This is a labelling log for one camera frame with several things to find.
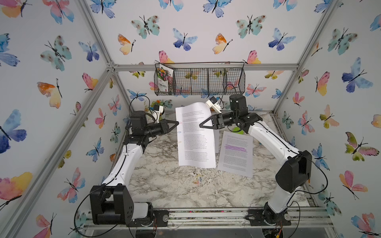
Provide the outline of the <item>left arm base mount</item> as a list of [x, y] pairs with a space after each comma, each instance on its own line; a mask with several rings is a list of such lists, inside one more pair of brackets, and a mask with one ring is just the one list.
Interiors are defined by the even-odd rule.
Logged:
[[157, 210], [154, 209], [148, 212], [148, 215], [145, 218], [139, 218], [131, 220], [127, 225], [135, 228], [144, 228], [144, 227], [167, 227], [169, 221], [169, 211], [168, 210]]

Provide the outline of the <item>document with purple highlight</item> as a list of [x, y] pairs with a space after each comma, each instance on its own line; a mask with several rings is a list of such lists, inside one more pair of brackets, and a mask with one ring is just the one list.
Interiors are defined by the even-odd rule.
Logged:
[[235, 175], [253, 176], [253, 137], [224, 131], [217, 169]]

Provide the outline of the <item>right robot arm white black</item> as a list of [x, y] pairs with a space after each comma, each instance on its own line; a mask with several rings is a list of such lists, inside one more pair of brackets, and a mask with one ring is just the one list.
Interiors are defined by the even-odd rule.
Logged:
[[215, 97], [208, 99], [206, 105], [213, 108], [216, 114], [203, 121], [200, 128], [219, 130], [237, 125], [240, 130], [258, 140], [279, 162], [281, 167], [275, 176], [277, 187], [265, 204], [265, 211], [273, 217], [283, 214], [295, 192], [311, 177], [311, 154], [287, 143], [271, 130], [261, 116], [250, 113], [246, 99], [241, 94], [230, 96], [230, 113], [221, 113]]

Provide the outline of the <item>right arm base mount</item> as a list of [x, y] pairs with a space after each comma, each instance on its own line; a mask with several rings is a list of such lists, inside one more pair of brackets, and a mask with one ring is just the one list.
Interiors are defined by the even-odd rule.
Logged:
[[274, 213], [271, 209], [257, 208], [249, 209], [244, 218], [250, 222], [251, 226], [291, 226], [291, 220], [286, 218], [287, 216], [287, 210]]

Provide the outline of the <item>plain text document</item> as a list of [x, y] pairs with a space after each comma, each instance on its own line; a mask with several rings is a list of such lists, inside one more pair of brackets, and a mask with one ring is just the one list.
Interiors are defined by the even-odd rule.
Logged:
[[177, 140], [182, 141], [178, 145], [179, 166], [216, 167], [213, 130], [199, 127], [210, 116], [210, 108], [203, 102], [176, 108]]

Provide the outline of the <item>document with green highlight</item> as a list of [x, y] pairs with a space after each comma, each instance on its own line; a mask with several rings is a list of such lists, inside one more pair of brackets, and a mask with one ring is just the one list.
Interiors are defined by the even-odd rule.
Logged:
[[219, 136], [220, 136], [219, 130], [214, 130], [213, 134], [214, 134], [215, 153], [218, 154], [219, 153]]

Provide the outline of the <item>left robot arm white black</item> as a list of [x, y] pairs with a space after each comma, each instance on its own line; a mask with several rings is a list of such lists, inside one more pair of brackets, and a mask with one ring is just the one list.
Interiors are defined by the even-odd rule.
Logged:
[[148, 123], [147, 115], [145, 111], [131, 114], [117, 163], [102, 184], [93, 186], [90, 191], [91, 214], [95, 225], [130, 225], [137, 222], [141, 226], [150, 226], [155, 220], [152, 204], [134, 202], [128, 185], [150, 139], [168, 134], [179, 122], [156, 117], [152, 123]]

